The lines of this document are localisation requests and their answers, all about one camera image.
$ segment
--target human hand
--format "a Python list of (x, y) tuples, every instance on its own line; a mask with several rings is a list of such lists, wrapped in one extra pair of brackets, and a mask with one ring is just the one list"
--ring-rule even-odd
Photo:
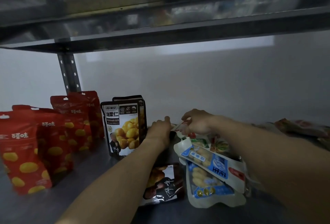
[(196, 134), (208, 134), (211, 132), (210, 119), (213, 117), (213, 114), (207, 113), (205, 110), (193, 109), (184, 114), (181, 120), (185, 121), (189, 117), (188, 126), (183, 131), (184, 135), (194, 132)]
[(153, 143), (163, 151), (170, 144), (170, 131), (171, 122), (169, 117), (165, 117), (164, 121), (153, 122), (143, 143)]

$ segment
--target person's left hand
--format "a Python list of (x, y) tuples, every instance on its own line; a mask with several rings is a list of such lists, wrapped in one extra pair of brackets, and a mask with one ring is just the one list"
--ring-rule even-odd
[(151, 127), (148, 129), (146, 139), (143, 142), (153, 142), (164, 150), (170, 144), (170, 131), (170, 118), (165, 117), (164, 121), (158, 120), (152, 123)]

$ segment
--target upper shelf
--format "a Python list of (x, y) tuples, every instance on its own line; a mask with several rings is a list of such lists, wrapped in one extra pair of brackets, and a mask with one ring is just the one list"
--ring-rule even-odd
[(0, 0), (0, 47), (87, 52), (330, 28), (330, 0)]

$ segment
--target person's right hand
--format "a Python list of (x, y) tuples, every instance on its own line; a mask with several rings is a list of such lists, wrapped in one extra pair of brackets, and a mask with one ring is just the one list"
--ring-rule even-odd
[(196, 134), (208, 134), (211, 132), (210, 119), (213, 117), (213, 114), (207, 113), (205, 110), (193, 109), (184, 114), (181, 120), (188, 120), (188, 127), (184, 130), (184, 135), (194, 132)]

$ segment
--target forearm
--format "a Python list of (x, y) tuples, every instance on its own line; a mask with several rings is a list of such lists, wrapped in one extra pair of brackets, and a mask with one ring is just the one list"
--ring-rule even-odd
[(328, 151), (304, 139), (221, 117), (213, 117), (210, 125), (241, 155), (268, 192), (287, 207), (304, 211), (309, 218), (324, 218), (319, 222), (329, 220)]
[(134, 152), (89, 185), (57, 224), (130, 223), (162, 151), (153, 143), (145, 139)]

